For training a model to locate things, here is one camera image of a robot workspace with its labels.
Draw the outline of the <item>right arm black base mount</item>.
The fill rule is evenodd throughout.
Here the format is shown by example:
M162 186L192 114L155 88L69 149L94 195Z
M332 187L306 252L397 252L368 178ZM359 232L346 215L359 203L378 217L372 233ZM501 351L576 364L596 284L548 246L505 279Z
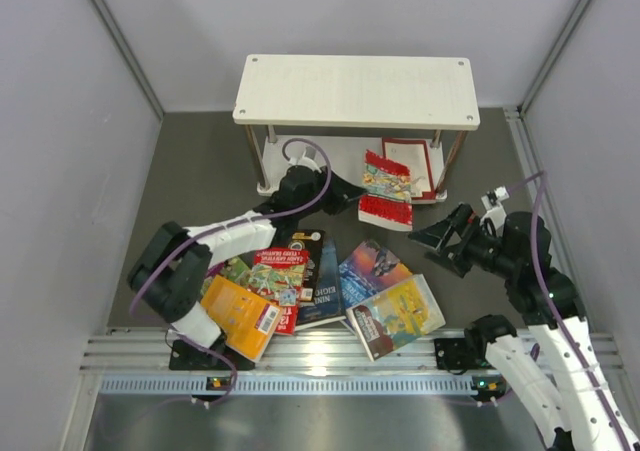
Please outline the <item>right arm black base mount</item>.
M468 371L488 370L492 366L464 338L436 338L433 341L439 370L462 375Z

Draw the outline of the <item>red white book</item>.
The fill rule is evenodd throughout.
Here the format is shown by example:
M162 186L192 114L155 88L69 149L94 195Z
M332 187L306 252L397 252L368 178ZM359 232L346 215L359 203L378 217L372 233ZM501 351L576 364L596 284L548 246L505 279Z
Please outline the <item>red white book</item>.
M413 204L435 202L435 185L426 140L383 138L382 151L385 158L408 168Z

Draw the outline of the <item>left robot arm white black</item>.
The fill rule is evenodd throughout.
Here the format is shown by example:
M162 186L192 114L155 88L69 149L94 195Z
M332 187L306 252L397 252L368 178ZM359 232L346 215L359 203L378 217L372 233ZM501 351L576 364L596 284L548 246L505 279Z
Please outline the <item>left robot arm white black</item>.
M309 215L339 214L365 194L363 187L349 183L328 165L296 164L266 201L240 216L196 227L169 221L156 231L127 276L135 293L130 310L145 302L192 345L194 360L205 368L217 367L226 355L221 340L225 333L200 304L210 270L283 241Z

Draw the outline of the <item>red comic cover book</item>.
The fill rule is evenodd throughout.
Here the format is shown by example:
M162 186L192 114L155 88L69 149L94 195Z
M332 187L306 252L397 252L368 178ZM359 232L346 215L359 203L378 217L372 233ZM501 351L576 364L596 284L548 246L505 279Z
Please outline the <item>red comic cover book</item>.
M407 166L367 150L358 219L397 232L413 229L411 179Z

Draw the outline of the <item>yellow brown paperback book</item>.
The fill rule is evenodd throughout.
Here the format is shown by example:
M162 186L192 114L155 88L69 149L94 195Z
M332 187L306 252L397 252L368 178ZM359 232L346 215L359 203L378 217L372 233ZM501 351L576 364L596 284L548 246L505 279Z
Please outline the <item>yellow brown paperback book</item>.
M421 274L414 274L348 308L346 315L372 362L446 324Z

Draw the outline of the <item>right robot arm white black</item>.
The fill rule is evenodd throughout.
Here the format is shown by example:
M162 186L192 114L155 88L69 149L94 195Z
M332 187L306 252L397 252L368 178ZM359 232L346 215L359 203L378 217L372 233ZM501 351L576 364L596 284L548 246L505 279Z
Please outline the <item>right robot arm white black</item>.
M576 286L551 264L550 231L538 211L506 213L508 197L498 188L483 197L484 215L463 203L408 235L427 259L459 277L480 268L501 278L550 371L541 370L502 315L481 317L465 329L469 360L506 379L545 449L638 449L596 356Z

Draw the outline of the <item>blue Jane Eyre book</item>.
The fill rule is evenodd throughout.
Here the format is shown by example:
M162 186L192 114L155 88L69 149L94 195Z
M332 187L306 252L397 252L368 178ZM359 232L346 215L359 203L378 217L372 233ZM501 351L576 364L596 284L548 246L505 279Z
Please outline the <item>blue Jane Eyre book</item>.
M338 271L346 309L413 275L393 252L372 239L363 241Z

